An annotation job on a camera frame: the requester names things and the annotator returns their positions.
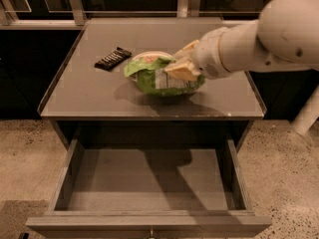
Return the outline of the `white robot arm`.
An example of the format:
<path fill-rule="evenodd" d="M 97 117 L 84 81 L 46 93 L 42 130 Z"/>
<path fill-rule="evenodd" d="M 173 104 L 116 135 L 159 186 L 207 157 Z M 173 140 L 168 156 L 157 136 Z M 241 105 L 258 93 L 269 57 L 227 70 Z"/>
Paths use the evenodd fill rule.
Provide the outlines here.
<path fill-rule="evenodd" d="M 209 31 L 173 57 L 164 71 L 186 81 L 318 70 L 319 0 L 271 0 L 256 20 Z"/>

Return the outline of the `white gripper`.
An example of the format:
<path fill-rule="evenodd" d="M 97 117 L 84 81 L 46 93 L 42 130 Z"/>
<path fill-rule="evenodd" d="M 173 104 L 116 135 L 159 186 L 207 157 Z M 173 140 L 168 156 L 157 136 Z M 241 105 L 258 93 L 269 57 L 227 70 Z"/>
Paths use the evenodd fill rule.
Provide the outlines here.
<path fill-rule="evenodd" d="M 230 73 L 222 65 L 220 41 L 228 28 L 221 27 L 193 40 L 173 54 L 177 60 L 164 68 L 174 79 L 196 81 L 200 73 L 208 79 L 226 78 Z"/>

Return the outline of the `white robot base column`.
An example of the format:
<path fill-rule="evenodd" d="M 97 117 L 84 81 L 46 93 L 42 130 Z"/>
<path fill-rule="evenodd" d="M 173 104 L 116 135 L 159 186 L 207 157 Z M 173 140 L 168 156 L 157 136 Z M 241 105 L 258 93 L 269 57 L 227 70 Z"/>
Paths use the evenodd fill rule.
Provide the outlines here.
<path fill-rule="evenodd" d="M 292 122 L 292 127 L 299 134 L 305 134 L 313 123 L 319 118 L 319 87 L 313 92 L 297 117 Z"/>

